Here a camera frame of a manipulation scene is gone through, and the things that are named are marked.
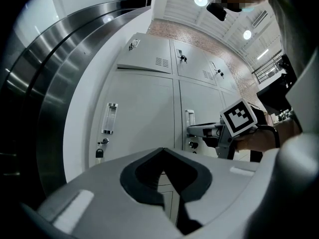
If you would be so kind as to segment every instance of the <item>white ceiling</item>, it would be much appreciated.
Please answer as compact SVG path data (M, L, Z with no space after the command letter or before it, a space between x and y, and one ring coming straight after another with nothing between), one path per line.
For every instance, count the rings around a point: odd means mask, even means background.
M263 11L268 15L254 28L252 23ZM194 0L156 0L154 18L179 22L211 35L242 57L251 70L259 68L281 50L279 27L267 2L256 6L252 12L227 12L226 20L220 21L205 6L197 6ZM249 40L243 37L245 30L252 32ZM266 49L269 51L257 60Z

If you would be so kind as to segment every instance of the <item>white tile floor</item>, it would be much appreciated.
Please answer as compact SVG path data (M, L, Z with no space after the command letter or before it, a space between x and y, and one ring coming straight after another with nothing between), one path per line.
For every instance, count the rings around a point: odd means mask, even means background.
M239 152L235 152L234 160L250 162L250 150L240 150Z

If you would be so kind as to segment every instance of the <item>brick wall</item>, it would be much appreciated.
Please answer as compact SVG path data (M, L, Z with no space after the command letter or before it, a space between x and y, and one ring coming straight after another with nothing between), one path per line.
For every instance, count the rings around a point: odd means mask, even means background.
M256 93L259 91L257 83L249 71L247 64L218 40L192 27L162 19L152 21L148 34L189 43L220 57L225 61L232 73L240 95L246 101L265 110L257 98Z

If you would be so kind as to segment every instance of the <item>person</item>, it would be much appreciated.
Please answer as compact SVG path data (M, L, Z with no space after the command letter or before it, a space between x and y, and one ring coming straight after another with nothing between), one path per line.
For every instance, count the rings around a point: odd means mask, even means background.
M244 8L255 6L266 0L216 0L223 7ZM306 68L316 46L318 34L310 18L312 3L316 0L267 0L272 7L281 33L284 53L290 60L295 75L299 77ZM275 125L282 146L289 138L302 132L297 118L292 114ZM235 139L236 150L265 152L275 148L274 135L270 131L258 130L253 134Z

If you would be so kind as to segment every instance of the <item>vent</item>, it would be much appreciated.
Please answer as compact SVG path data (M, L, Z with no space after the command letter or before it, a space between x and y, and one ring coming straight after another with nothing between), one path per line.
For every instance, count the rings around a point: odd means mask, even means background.
M203 70L203 73L204 73L204 77L205 78L210 79L210 80L214 80L214 78L212 77L210 72L207 72L207 71Z
M232 87L234 90L237 90L237 89L236 89L236 85L235 85L234 83L231 83L230 85L231 85L231 87Z
M157 66L168 67L168 60L167 59L156 58L155 59L155 64Z
M263 11L259 17L255 20L255 22L253 23L253 28L256 28L262 21L263 19L268 15L268 13L266 11Z

